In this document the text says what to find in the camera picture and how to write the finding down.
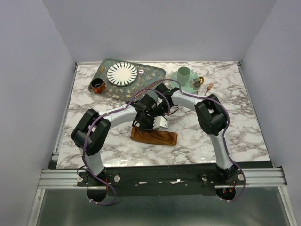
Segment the aluminium frame rail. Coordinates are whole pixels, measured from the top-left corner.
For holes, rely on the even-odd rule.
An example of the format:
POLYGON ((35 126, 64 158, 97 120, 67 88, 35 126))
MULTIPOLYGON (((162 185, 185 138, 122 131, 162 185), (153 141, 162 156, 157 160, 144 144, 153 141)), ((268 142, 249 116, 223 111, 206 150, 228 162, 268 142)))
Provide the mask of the aluminium frame rail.
MULTIPOLYGON (((38 189, 84 189, 78 186, 78 173, 82 170, 43 170, 40 174, 38 189)), ((281 168, 243 169, 246 187, 281 187, 287 181, 281 168)))

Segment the mint green cup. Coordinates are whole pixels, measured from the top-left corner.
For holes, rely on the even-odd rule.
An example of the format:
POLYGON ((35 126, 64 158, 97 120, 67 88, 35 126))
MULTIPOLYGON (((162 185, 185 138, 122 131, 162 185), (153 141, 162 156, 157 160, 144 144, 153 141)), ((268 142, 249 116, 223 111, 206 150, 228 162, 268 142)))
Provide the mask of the mint green cup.
POLYGON ((181 86, 184 86, 189 77, 190 77, 191 71, 188 67, 182 66, 177 71, 177 81, 181 86))

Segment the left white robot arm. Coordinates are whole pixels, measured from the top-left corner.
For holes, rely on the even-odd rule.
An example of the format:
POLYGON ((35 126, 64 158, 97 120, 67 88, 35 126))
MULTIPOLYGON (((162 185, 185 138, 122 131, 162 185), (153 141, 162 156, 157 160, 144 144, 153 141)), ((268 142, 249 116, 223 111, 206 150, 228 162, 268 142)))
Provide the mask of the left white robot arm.
POLYGON ((71 133, 71 139, 75 145, 82 149, 83 161, 91 171, 88 175, 89 182, 99 186, 104 182, 104 165, 102 163, 100 150, 104 145, 108 132, 125 122, 136 121, 141 130, 153 128, 154 106, 158 96, 151 91, 140 100, 113 109, 108 113, 99 113, 89 109, 80 119, 79 123, 71 133))

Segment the copper black mug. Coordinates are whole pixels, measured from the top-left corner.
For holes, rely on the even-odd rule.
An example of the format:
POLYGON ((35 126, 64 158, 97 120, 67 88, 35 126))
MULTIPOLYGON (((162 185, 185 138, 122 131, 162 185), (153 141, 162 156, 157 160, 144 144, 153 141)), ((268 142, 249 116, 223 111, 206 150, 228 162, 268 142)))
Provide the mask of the copper black mug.
POLYGON ((95 94, 100 94, 104 92, 105 89, 106 89, 106 85, 101 78, 93 79, 89 85, 89 91, 95 94))

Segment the gold spoon with flower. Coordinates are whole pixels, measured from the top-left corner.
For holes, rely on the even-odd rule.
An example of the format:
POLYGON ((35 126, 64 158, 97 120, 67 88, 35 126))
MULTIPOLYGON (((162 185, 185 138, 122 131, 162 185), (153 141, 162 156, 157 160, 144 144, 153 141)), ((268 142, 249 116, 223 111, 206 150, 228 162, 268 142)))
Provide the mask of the gold spoon with flower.
POLYGON ((190 81, 190 87, 192 88, 193 91, 198 93, 198 90, 200 89, 201 85, 204 83, 204 78, 199 77, 194 78, 193 80, 190 81))

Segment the orange-brown cloth napkin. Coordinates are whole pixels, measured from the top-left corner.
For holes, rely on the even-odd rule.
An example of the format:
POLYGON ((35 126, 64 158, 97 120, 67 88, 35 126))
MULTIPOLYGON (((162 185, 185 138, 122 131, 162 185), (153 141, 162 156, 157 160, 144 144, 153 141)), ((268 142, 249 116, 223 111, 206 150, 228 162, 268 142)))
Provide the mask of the orange-brown cloth napkin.
POLYGON ((132 127, 130 138, 133 141, 145 144, 175 146, 178 134, 157 130, 140 131, 138 127, 132 127))

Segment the teal floral serving tray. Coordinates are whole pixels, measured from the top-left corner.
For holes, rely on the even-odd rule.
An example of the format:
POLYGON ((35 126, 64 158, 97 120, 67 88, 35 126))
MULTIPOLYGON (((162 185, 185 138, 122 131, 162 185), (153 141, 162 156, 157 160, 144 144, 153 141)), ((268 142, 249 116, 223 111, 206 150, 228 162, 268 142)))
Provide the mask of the teal floral serving tray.
POLYGON ((132 95, 165 78, 165 75, 166 71, 159 67, 107 58, 92 80, 103 80, 105 89, 101 95, 129 101, 132 95))

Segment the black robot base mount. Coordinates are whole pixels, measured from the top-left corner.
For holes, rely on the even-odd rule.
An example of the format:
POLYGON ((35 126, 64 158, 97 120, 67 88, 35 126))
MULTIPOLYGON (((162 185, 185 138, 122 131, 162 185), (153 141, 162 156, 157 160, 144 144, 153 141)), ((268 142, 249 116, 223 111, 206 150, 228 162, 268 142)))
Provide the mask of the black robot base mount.
POLYGON ((79 173, 79 187, 106 189, 109 196, 234 195, 244 184, 237 167, 223 172, 215 163, 106 167, 97 178, 79 173))

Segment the copper fork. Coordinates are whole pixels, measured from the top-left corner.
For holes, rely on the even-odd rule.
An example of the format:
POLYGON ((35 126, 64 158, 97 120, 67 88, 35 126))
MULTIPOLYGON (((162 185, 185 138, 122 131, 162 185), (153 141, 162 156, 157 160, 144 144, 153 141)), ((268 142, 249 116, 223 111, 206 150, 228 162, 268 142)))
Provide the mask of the copper fork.
POLYGON ((208 92, 212 89, 213 85, 214 85, 213 82, 208 84, 208 86, 206 87, 206 92, 205 92, 204 96, 206 96, 208 94, 208 92))

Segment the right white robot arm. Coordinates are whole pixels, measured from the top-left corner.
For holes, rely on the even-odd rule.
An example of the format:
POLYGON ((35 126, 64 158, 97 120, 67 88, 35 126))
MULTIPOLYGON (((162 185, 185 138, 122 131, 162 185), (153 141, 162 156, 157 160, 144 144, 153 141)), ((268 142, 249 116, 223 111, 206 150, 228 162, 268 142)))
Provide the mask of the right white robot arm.
POLYGON ((209 135, 216 156, 216 178, 223 185, 233 180, 237 170, 230 157, 225 131, 229 127, 230 117, 215 95, 199 97, 179 88, 168 89, 163 83, 156 88, 159 96, 163 94, 166 104, 182 106, 196 112, 201 129, 209 135))

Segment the mint green saucer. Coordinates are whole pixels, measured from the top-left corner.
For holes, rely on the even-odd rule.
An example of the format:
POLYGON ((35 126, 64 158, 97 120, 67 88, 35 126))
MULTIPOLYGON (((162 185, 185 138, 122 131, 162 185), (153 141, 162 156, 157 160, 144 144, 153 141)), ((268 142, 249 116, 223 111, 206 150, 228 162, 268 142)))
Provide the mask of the mint green saucer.
MULTIPOLYGON (((180 82, 180 80, 177 77, 178 77, 178 73, 174 72, 171 75, 170 79, 180 82)), ((178 88, 179 87, 179 84, 175 81, 170 81, 170 85, 171 85, 172 88, 178 88)), ((194 72, 190 72, 190 75, 189 75, 186 83, 181 85, 182 91, 187 92, 187 93, 191 93, 191 94, 197 93, 200 87, 201 87, 200 78, 194 72)))

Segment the white black striped plate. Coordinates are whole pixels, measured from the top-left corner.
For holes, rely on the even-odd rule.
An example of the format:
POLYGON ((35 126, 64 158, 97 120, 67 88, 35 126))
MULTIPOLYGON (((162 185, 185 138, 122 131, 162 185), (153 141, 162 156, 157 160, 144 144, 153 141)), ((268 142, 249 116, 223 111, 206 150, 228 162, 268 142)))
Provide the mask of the white black striped plate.
POLYGON ((118 62, 109 67, 108 81, 115 86, 127 86, 133 83, 138 76, 137 68, 129 62, 118 62))

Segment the copper table knife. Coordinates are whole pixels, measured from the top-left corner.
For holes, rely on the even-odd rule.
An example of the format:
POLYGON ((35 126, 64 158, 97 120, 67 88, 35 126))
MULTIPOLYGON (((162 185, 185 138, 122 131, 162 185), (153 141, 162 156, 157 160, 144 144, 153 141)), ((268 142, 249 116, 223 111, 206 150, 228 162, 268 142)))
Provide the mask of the copper table knife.
POLYGON ((140 96, 142 93, 146 92, 146 91, 151 91, 153 90, 157 85, 159 85, 161 83, 161 81, 155 81, 154 83, 152 83, 151 85, 143 88, 142 90, 138 91, 136 94, 133 95, 133 98, 137 98, 138 96, 140 96))

